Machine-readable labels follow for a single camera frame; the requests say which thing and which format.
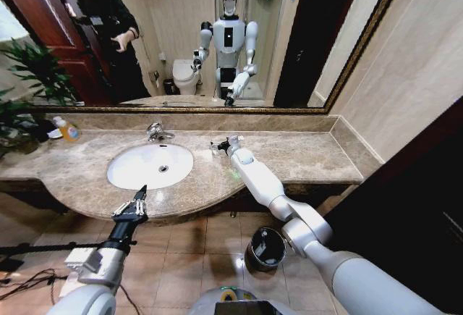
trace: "shower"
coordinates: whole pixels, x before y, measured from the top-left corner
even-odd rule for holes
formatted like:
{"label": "shower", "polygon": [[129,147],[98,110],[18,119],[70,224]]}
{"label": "shower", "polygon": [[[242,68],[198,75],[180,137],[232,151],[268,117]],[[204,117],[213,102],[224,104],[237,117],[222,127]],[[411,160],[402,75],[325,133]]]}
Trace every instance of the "shower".
{"label": "shower", "polygon": [[[282,0],[238,0],[237,14],[246,23],[256,21],[259,25],[258,41],[254,63],[258,65],[258,74],[242,94],[241,99],[252,100],[258,104],[266,96],[268,74],[270,72],[273,50],[279,24]],[[216,0],[216,19],[221,16],[221,0]],[[245,55],[239,56],[239,67],[245,66]]]}

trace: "faucet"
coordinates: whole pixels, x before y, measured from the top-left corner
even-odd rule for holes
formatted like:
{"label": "faucet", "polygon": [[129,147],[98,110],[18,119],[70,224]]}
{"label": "faucet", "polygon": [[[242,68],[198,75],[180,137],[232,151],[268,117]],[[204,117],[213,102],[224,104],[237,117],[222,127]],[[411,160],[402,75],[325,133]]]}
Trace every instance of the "faucet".
{"label": "faucet", "polygon": [[175,135],[172,133],[164,132],[161,123],[154,122],[147,129],[146,133],[148,134],[148,141],[163,140],[163,139],[173,139]]}

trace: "white sink basin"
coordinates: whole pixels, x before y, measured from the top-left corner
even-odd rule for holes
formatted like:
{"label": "white sink basin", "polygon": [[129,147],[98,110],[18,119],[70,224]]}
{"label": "white sink basin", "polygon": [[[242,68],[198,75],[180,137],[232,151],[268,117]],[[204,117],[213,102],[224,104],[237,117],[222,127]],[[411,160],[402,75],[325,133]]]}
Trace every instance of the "white sink basin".
{"label": "white sink basin", "polygon": [[172,186],[193,168],[193,155],[177,145],[153,144],[129,148],[111,161],[108,180],[127,190],[148,190]]}

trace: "toilet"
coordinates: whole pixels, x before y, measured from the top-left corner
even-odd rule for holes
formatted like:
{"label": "toilet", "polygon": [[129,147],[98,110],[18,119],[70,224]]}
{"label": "toilet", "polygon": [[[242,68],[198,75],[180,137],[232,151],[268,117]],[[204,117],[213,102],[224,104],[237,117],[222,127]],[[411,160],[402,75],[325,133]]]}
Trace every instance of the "toilet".
{"label": "toilet", "polygon": [[172,68],[174,84],[180,89],[180,94],[193,96],[196,93],[196,85],[200,79],[200,72],[193,72],[191,59],[175,59]]}

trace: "mirror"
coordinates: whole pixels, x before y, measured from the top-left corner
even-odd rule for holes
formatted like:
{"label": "mirror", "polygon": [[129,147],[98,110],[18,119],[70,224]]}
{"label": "mirror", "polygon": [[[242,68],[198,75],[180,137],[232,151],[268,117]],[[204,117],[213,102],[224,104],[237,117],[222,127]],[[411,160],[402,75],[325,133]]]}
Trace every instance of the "mirror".
{"label": "mirror", "polygon": [[2,0],[0,89],[39,106],[322,109],[377,1]]}

